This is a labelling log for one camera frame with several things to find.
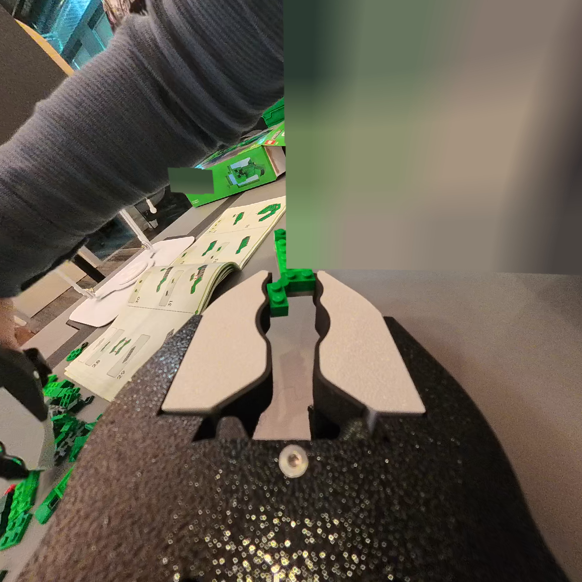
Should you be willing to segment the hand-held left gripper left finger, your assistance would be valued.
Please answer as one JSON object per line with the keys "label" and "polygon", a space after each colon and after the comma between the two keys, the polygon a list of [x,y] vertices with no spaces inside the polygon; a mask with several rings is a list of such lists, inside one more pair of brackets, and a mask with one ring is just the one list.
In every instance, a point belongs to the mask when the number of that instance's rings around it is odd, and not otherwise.
{"label": "hand-held left gripper left finger", "polygon": [[161,411],[215,415],[266,379],[270,344],[261,326],[269,271],[258,271],[204,311]]}

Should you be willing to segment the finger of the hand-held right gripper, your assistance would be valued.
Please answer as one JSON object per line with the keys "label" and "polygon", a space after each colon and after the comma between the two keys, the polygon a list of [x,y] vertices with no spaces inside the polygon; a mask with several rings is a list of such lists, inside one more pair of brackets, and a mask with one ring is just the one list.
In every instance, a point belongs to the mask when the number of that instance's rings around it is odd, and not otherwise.
{"label": "finger of the hand-held right gripper", "polygon": [[56,445],[52,418],[48,417],[41,426],[42,440],[36,470],[46,471],[55,467]]}

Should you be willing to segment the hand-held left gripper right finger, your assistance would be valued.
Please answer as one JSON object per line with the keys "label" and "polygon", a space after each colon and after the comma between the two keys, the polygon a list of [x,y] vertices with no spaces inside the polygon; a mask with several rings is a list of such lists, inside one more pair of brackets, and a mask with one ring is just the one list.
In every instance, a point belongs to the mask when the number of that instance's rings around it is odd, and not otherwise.
{"label": "hand-held left gripper right finger", "polygon": [[330,273],[316,273],[318,341],[313,366],[313,432],[341,433],[360,421],[421,419],[426,406],[381,312]]}

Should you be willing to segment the pile of green toy bricks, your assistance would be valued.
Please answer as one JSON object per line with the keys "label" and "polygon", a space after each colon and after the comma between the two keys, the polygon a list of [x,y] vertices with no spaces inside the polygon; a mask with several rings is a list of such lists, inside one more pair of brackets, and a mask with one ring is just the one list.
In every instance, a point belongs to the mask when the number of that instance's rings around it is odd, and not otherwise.
{"label": "pile of green toy bricks", "polygon": [[[42,422],[26,410],[6,389],[1,389],[41,426]],[[76,413],[91,404],[94,397],[81,397],[80,388],[71,381],[59,380],[52,370],[43,392],[48,407],[48,417],[52,418],[54,429],[55,467],[68,462],[69,470],[47,494],[40,507],[33,512],[40,474],[43,471],[37,470],[38,461],[35,462],[35,466],[28,466],[24,459],[11,453],[5,444],[1,443],[1,478],[10,482],[10,486],[1,497],[2,551],[22,542],[33,518],[44,525],[54,515],[67,489],[73,472],[73,464],[97,423],[96,421],[87,423],[76,417]]]}

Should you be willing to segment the green and grey brick assembly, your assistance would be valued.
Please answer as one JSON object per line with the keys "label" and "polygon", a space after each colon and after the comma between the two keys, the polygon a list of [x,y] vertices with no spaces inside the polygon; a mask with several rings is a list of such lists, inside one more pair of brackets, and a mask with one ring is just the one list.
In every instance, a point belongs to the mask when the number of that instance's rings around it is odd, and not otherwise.
{"label": "green and grey brick assembly", "polygon": [[286,247],[286,230],[276,229],[274,231],[274,250],[279,278],[266,286],[272,317],[288,315],[289,296],[312,295],[316,288],[316,276],[311,269],[287,267]]}

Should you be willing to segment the person's right forearm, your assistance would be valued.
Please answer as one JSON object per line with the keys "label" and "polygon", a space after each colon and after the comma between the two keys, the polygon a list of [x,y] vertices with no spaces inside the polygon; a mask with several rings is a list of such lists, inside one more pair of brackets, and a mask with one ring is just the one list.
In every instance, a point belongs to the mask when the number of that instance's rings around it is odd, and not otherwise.
{"label": "person's right forearm", "polygon": [[283,96],[283,1],[146,6],[1,146],[1,298]]}

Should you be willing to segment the person's right hand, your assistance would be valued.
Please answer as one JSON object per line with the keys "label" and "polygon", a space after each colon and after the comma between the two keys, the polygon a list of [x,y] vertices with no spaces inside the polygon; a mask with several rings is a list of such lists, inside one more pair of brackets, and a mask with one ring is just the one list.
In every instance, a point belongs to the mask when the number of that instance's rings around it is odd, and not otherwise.
{"label": "person's right hand", "polygon": [[15,320],[12,299],[1,298],[1,347],[12,351],[22,351],[22,345],[34,336],[26,324],[19,325]]}

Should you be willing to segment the open instruction booklet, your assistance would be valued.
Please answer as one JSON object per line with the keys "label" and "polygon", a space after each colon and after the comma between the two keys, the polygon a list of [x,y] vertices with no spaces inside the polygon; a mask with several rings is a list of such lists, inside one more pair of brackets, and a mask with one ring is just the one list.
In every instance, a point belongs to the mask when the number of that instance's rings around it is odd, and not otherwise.
{"label": "open instruction booklet", "polygon": [[111,326],[65,368],[65,378],[112,401],[172,335],[203,313],[222,280],[244,268],[285,210],[285,196],[230,207],[170,264],[148,269]]}

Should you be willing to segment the white stand base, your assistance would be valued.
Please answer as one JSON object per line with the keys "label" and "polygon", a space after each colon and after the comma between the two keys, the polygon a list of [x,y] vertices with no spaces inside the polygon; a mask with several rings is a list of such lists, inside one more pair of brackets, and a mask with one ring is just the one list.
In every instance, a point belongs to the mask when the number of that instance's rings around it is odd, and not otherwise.
{"label": "white stand base", "polygon": [[151,243],[127,210],[121,210],[119,215],[137,235],[142,251],[97,290],[82,289],[72,283],[72,287],[85,299],[69,315],[70,326],[80,324],[100,328],[111,324],[130,300],[132,289],[142,275],[152,267],[170,265],[195,241],[193,236],[184,236]]}

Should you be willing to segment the green toy brick box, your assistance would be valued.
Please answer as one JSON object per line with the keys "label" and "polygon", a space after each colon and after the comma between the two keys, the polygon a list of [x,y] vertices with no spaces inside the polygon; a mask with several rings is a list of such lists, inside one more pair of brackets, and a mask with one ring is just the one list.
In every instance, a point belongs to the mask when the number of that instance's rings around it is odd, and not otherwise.
{"label": "green toy brick box", "polygon": [[185,193],[193,207],[274,182],[286,172],[285,123],[246,137],[236,146],[208,156],[198,169],[211,170],[214,192]]}

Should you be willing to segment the green container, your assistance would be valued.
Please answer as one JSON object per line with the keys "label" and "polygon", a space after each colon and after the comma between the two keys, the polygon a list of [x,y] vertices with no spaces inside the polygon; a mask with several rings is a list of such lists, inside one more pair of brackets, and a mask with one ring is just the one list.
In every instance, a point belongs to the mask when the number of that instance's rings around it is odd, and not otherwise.
{"label": "green container", "polygon": [[263,114],[266,127],[273,127],[285,120],[285,98],[280,98],[274,105],[270,106]]}

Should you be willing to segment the black panel with wooden frame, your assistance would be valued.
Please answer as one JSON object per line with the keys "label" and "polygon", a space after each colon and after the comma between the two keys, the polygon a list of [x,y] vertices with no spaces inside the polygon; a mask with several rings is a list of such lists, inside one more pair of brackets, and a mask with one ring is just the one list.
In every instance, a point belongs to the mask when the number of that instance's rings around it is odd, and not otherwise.
{"label": "black panel with wooden frame", "polygon": [[74,70],[39,33],[1,8],[1,143]]}

